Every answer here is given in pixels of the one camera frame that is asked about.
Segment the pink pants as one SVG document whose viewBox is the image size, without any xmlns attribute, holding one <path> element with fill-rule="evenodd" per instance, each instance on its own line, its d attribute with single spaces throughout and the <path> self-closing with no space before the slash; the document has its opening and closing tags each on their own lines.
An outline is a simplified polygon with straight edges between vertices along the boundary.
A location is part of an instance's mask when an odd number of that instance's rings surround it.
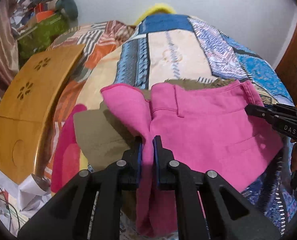
<svg viewBox="0 0 297 240">
<path fill-rule="evenodd" d="M 109 111 L 144 142 L 140 186 L 136 192 L 136 229 L 159 237 L 176 231 L 175 195 L 160 191 L 153 173 L 153 138 L 160 136 L 174 158 L 198 172 L 215 170 L 253 204 L 257 179 L 282 149 L 279 134 L 263 119 L 248 116 L 249 104 L 263 102 L 251 81 L 186 90 L 157 83 L 149 99 L 123 83 L 101 90 Z"/>
</svg>

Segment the olive khaki garment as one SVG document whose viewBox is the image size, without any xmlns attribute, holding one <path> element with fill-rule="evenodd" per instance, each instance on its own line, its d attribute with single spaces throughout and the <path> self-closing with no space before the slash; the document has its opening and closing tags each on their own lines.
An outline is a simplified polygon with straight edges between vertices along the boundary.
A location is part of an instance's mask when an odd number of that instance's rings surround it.
<svg viewBox="0 0 297 240">
<path fill-rule="evenodd" d="M 234 79 L 215 79 L 211 83 L 194 80 L 166 80 L 165 83 L 179 85 L 185 90 L 217 88 L 232 83 Z M 134 136 L 107 108 L 104 102 L 99 109 L 82 111 L 73 115 L 76 141 L 88 164 L 94 171 L 104 170 L 108 165 L 122 158 L 130 149 Z M 136 194 L 122 194 L 122 211 L 133 222 L 136 220 Z"/>
</svg>

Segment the brown wooden wardrobe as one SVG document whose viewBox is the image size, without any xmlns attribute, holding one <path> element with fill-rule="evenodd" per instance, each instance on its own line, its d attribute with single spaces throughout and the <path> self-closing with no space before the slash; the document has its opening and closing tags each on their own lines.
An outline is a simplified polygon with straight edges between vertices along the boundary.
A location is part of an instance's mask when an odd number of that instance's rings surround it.
<svg viewBox="0 0 297 240">
<path fill-rule="evenodd" d="M 276 68 L 276 73 L 297 107 L 297 24 L 289 46 Z"/>
</svg>

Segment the blue patchwork bedspread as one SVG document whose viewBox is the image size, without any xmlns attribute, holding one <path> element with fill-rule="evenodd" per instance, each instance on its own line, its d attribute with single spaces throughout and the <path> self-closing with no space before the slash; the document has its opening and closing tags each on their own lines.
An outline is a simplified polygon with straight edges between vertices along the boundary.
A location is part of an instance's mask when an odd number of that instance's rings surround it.
<svg viewBox="0 0 297 240">
<path fill-rule="evenodd" d="M 101 94 L 104 87 L 123 83 L 141 90 L 149 99 L 153 85 L 173 79 L 201 83 L 211 83 L 217 78 L 251 81 L 263 103 L 293 104 L 286 87 L 267 61 L 195 17 L 148 16 L 119 48 L 117 62 L 113 62 L 112 53 L 108 54 L 106 65 L 96 66 L 87 80 L 86 89 L 90 92 L 85 98 L 87 110 L 100 108 L 100 103 L 104 102 Z M 258 201 L 252 204 L 284 233 L 297 213 L 297 200 L 288 188 L 291 142 L 279 136 L 282 149 L 257 179 L 262 186 Z"/>
</svg>

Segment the orange striped blanket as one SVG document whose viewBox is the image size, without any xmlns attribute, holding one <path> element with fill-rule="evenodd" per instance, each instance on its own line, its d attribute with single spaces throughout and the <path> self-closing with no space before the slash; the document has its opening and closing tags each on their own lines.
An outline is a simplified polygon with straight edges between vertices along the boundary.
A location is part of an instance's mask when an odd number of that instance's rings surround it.
<svg viewBox="0 0 297 240">
<path fill-rule="evenodd" d="M 103 68 L 113 54 L 117 62 L 120 46 L 135 31 L 134 25 L 119 21 L 93 23 L 71 28 L 49 46 L 49 50 L 83 44 L 84 50 L 63 92 L 57 100 L 51 117 L 44 152 L 49 162 L 44 175 L 50 180 L 52 194 L 57 193 L 77 172 L 88 168 L 88 160 L 77 144 L 74 130 L 75 113 L 86 111 L 85 98 L 90 95 L 86 82 L 96 66 Z"/>
</svg>

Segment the white paper sheets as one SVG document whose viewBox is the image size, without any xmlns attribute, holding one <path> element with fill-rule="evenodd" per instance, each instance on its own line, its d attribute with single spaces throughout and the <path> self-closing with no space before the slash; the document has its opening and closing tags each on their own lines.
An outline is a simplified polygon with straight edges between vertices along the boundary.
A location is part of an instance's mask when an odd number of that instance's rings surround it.
<svg viewBox="0 0 297 240">
<path fill-rule="evenodd" d="M 29 175 L 16 184 L 0 171 L 0 222 L 16 236 L 23 225 L 51 198 L 50 180 Z"/>
</svg>

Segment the wooden lap desk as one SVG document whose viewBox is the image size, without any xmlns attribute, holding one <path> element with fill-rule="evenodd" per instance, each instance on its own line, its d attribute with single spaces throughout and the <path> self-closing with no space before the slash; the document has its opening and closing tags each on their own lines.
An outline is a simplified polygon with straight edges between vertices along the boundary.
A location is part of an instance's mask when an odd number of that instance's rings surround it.
<svg viewBox="0 0 297 240">
<path fill-rule="evenodd" d="M 16 184 L 43 175 L 53 109 L 83 50 L 78 44 L 32 55 L 6 90 L 0 103 L 0 171 Z"/>
</svg>

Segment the yellow curved pillow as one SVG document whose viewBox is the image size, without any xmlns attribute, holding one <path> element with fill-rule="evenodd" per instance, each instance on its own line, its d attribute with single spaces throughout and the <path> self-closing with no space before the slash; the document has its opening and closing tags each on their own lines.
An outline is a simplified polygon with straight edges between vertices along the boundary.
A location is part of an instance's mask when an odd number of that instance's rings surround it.
<svg viewBox="0 0 297 240">
<path fill-rule="evenodd" d="M 176 14 L 175 9 L 165 3 L 156 3 L 155 5 L 149 7 L 145 12 L 143 12 L 140 17 L 133 23 L 134 26 L 140 24 L 147 16 L 155 14 Z"/>
</svg>

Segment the green storage box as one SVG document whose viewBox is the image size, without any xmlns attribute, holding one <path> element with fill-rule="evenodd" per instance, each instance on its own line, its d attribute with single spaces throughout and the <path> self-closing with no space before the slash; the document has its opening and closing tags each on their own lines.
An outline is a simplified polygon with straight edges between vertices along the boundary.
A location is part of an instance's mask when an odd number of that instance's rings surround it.
<svg viewBox="0 0 297 240">
<path fill-rule="evenodd" d="M 54 14 L 27 29 L 17 38 L 20 63 L 26 62 L 36 53 L 45 51 L 59 35 L 68 29 L 68 21 L 61 14 Z"/>
</svg>

